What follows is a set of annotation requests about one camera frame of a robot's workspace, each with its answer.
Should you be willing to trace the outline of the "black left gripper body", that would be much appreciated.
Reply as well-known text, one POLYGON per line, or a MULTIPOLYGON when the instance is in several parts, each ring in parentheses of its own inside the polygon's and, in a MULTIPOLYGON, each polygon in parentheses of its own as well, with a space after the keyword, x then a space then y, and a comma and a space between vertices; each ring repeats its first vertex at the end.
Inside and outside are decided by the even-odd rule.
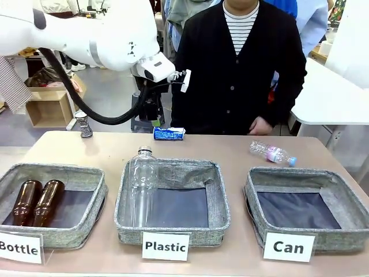
POLYGON ((156 83, 143 77, 135 76, 135 81, 140 93, 148 91, 142 107, 148 106, 149 103, 153 103, 156 108, 161 107, 161 94, 168 92, 169 82, 167 79, 165 78, 156 83))

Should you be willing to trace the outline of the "person's hand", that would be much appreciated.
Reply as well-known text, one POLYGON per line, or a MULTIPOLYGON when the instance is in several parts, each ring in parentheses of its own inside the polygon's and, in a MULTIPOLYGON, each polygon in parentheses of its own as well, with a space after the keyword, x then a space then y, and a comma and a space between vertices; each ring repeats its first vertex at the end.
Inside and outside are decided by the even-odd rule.
POLYGON ((249 135, 264 136, 272 132, 273 126, 265 121, 262 117, 257 117, 249 128, 249 135))

